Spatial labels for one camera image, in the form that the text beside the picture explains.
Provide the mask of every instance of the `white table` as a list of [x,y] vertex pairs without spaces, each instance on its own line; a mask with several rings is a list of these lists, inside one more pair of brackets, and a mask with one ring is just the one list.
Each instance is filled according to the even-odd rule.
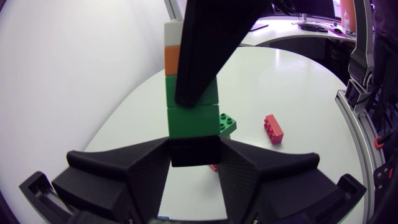
[[346,38],[336,35],[330,31],[324,32],[311,32],[305,31],[293,25],[292,23],[298,22],[298,20],[281,20],[281,19],[261,19],[256,23],[268,24],[268,27],[264,27],[259,30],[248,32],[245,38],[241,42],[241,46],[256,46],[256,47],[268,47],[269,43],[277,40],[291,39],[297,37],[323,37],[329,39],[347,40],[350,42],[356,42],[356,38]]
[[[286,153],[316,152],[318,168],[334,183],[345,173],[363,182],[361,165],[335,103],[344,89],[318,63],[284,50],[238,48],[218,76],[220,113],[237,121],[231,139]],[[278,120],[284,138],[272,145],[265,115]],[[168,136],[164,71],[135,89],[98,131],[86,152],[105,151]],[[344,220],[361,223],[363,199]],[[182,220],[226,218],[217,173],[208,166],[170,168],[159,216]]]

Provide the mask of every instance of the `white wall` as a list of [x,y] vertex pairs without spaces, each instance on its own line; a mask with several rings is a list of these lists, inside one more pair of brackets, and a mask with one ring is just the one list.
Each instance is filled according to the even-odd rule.
[[53,180],[118,104],[163,69],[162,0],[8,0],[0,13],[0,189],[42,223],[18,186]]

